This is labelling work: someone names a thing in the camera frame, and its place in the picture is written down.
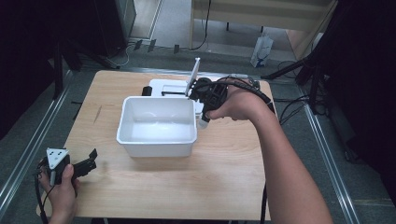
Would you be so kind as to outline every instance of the white cube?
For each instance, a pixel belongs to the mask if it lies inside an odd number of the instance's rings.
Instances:
[[[187,157],[196,139],[194,101],[150,96],[124,100],[117,141],[131,157]]]

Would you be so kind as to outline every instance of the gray floor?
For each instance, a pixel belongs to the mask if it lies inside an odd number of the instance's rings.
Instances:
[[[163,9],[167,7],[172,8],[171,5],[168,4],[174,4],[175,2],[175,0],[164,0]],[[200,72],[202,73],[238,73],[260,78],[260,75],[271,74],[275,72],[278,67],[282,68],[288,64],[281,62],[293,60],[290,44],[288,43],[284,31],[275,28],[267,29],[267,32],[269,32],[269,35],[274,39],[275,43],[271,51],[271,60],[268,61],[265,67],[253,68],[249,63],[251,53],[248,53],[248,50],[229,50],[230,48],[227,45],[220,44],[217,45],[219,51],[208,52],[208,49],[214,49],[212,46],[215,44],[224,42],[236,44],[236,49],[241,49],[240,47],[243,47],[252,50],[257,36],[259,36],[260,33],[251,37],[252,33],[250,32],[253,32],[253,30],[256,32],[256,28],[257,31],[260,31],[260,27],[255,28],[238,24],[231,24],[231,27],[235,29],[234,32],[237,35],[223,35],[225,26],[222,27],[221,24],[218,24],[210,27],[209,36],[213,38],[207,39],[208,42],[204,45],[204,49],[196,51],[182,50],[180,53],[174,54],[172,46],[176,43],[172,42],[176,42],[177,40],[177,43],[179,43],[181,47],[183,47],[182,43],[186,42],[182,37],[169,36],[166,34],[165,30],[162,30],[162,28],[165,27],[165,25],[161,24],[161,17],[166,15],[166,13],[165,15],[162,14],[164,12],[166,12],[166,10],[162,10],[159,15],[159,21],[156,24],[153,37],[157,39],[158,47],[171,48],[155,48],[152,52],[148,52],[147,46],[142,46],[139,50],[128,48],[128,55],[122,52],[120,55],[111,58],[113,63],[124,64],[120,70],[135,71],[139,68],[154,68],[166,69],[168,72],[169,70],[190,71],[194,64],[194,58],[201,57]],[[196,21],[195,27],[197,28],[198,34],[200,32],[200,29],[198,29],[200,25],[201,21]],[[221,51],[221,46],[225,46],[226,48]],[[47,147],[62,147],[64,145],[65,139],[73,125],[73,117],[78,112],[78,105],[72,104],[71,102],[83,102],[94,74],[98,70],[104,69],[98,63],[93,62],[85,56],[81,56],[81,59],[84,62],[83,67],[80,72],[70,72],[71,81],[69,91],[65,96],[57,116],[54,118],[49,130],[43,137],[42,142],[38,143],[38,151],[37,154],[34,155],[34,161],[29,165],[26,172],[22,174],[24,178],[15,192],[11,203],[7,207],[7,211],[4,213],[3,219],[1,219],[1,223],[40,222],[39,217],[35,214],[36,201],[31,173],[35,169],[36,162],[45,155],[45,149]],[[277,99],[295,99],[302,94],[300,87],[294,84],[292,78],[281,77],[270,81],[270,85],[273,95]],[[35,104],[20,118],[9,134],[0,141],[1,161],[4,164],[0,172],[0,183],[2,183],[2,185],[6,183],[8,177],[11,176],[23,151],[31,150],[30,147],[27,147],[28,143],[52,102],[52,94],[53,86],[50,86],[37,99]],[[278,115],[283,111],[286,105],[287,103],[276,103]],[[329,167],[326,166],[326,162],[323,160],[323,154],[318,145],[318,139],[314,135],[308,118],[308,114],[303,109],[282,127],[304,164],[318,183],[331,209],[334,223],[350,223],[347,221],[348,219],[343,211],[340,198],[337,196],[334,183],[329,175]],[[378,174],[365,164],[352,164],[347,162],[344,158],[343,146],[339,141],[331,121],[325,116],[316,116],[316,118],[326,137],[336,168],[346,186],[347,193],[350,196],[353,208],[357,212],[357,218],[360,223],[396,223],[395,207],[389,200],[389,196],[384,190]],[[90,219],[76,218],[75,223],[90,223]]]

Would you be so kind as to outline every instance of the black cable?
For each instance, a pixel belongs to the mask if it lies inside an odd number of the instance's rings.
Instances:
[[[300,110],[305,106],[306,104],[300,105],[299,107],[297,107],[296,109],[294,109],[293,111],[290,112],[290,114],[288,114],[287,117],[281,119],[279,121],[280,125],[283,125],[286,123],[286,121],[288,121],[289,119],[291,119],[291,117],[293,117],[294,115],[296,115],[298,112],[300,112]]]
[[[283,62],[281,62],[281,63],[279,63],[278,65],[277,65],[277,71],[280,71],[280,65],[282,64],[282,63],[296,63],[295,61],[283,61]],[[295,72],[295,69],[293,69],[293,74],[294,74],[294,77],[289,77],[289,76],[287,76],[286,74],[284,74],[283,76],[284,77],[287,77],[287,78],[296,78],[297,77],[297,74],[296,74],[296,72]]]
[[[50,193],[52,192],[53,188],[55,188],[55,185],[52,186],[52,188],[49,190],[49,192],[47,193],[46,197],[44,198],[43,206],[46,205],[46,200],[49,197]]]
[[[44,204],[41,202],[40,189],[39,189],[39,186],[38,186],[39,185],[38,178],[41,177],[41,165],[40,164],[37,166],[37,173],[34,174],[34,177],[35,177],[35,196],[37,198],[38,207],[40,208],[41,221],[44,224],[48,224],[49,221],[47,219],[46,211],[44,210]]]
[[[209,21],[209,12],[210,12],[210,6],[212,5],[212,0],[209,0],[209,7],[207,8],[207,15],[206,15],[206,24],[205,24],[205,38],[204,41],[202,42],[202,44],[195,48],[195,49],[190,49],[190,50],[196,50],[199,49],[205,42],[206,42],[206,38],[207,38],[207,21]]]
[[[285,117],[285,118],[283,119],[283,116],[285,115],[285,113],[286,113],[286,111],[288,110],[289,106],[291,106],[291,105],[293,105],[293,104],[295,104],[295,103],[297,103],[297,102],[301,102],[301,101],[306,102],[308,99],[305,99],[305,98],[307,98],[307,97],[308,97],[308,95],[300,96],[300,97],[298,97],[297,99],[290,101],[290,102],[286,105],[286,107],[283,109],[283,111],[282,111],[282,113],[281,113],[281,115],[280,115],[280,117],[279,117],[279,123],[280,123],[280,125],[284,124],[288,119],[290,119],[292,116],[296,115],[296,114],[303,108],[303,106],[304,106],[305,104],[303,104],[302,106],[298,107],[297,109],[291,111],[290,114],[289,114],[287,117]]]

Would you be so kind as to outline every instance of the aluminum rail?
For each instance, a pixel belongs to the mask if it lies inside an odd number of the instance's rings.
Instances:
[[[300,89],[300,94],[306,95],[306,92]],[[349,192],[347,190],[347,186],[341,177],[340,172],[338,171],[337,165],[332,156],[332,150],[329,147],[329,144],[326,141],[326,137],[320,127],[317,116],[314,115],[309,105],[304,106],[306,116],[308,117],[309,124],[311,125],[312,131],[314,133],[315,138],[317,139],[318,146],[326,168],[328,170],[330,180],[332,181],[332,185],[335,190],[335,194],[337,195],[338,202],[341,205],[341,209],[343,210],[344,216],[346,218],[346,223],[349,224],[358,224],[361,223],[356,212],[355,206],[349,196]]]

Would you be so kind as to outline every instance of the cable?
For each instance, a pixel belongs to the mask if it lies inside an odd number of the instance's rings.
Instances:
[[[46,200],[49,197],[50,193],[52,192],[53,188],[55,188],[55,185],[50,188],[49,192],[47,193],[46,197],[44,198],[43,206],[46,205]]]
[[[293,117],[294,115],[296,115],[302,108],[303,106],[305,106],[307,104],[307,97],[308,95],[304,95],[304,96],[300,96],[297,99],[291,100],[286,107],[283,109],[280,117],[279,117],[279,124],[283,125],[284,123],[286,123],[286,121],[288,121],[291,117]],[[297,102],[301,102],[303,101],[304,104],[299,106],[297,109],[294,109],[293,111],[290,112],[290,114],[288,114],[285,118],[283,118],[283,116],[285,115],[286,111],[288,110],[289,106],[297,103]]]
[[[295,63],[295,61],[283,61],[283,62],[279,63],[279,64],[277,65],[277,71],[280,71],[280,65],[281,65],[282,63]],[[284,74],[283,76],[285,76],[285,77],[287,77],[287,78],[296,78],[296,77],[297,77],[297,74],[296,74],[296,72],[295,72],[295,69],[293,69],[292,72],[293,72],[293,74],[294,74],[294,77],[289,77],[289,76],[287,76],[286,74]]]
[[[106,58],[110,63],[112,63],[112,64],[114,64],[114,65],[116,65],[116,66],[124,66],[125,64],[127,64],[128,62],[129,62],[129,54],[128,54],[128,48],[130,48],[131,46],[133,46],[133,45],[129,45],[126,49],[125,49],[125,53],[126,53],[126,56],[127,56],[127,60],[126,60],[126,63],[114,63],[114,62],[112,62],[110,59],[108,59],[108,58]]]
[[[202,44],[195,48],[195,49],[190,49],[190,50],[196,50],[199,49],[205,42],[206,42],[206,38],[207,38],[207,21],[209,20],[209,12],[210,12],[210,6],[212,5],[212,0],[209,0],[209,7],[207,8],[207,15],[206,15],[206,24],[205,24],[205,38],[204,41],[202,42]]]

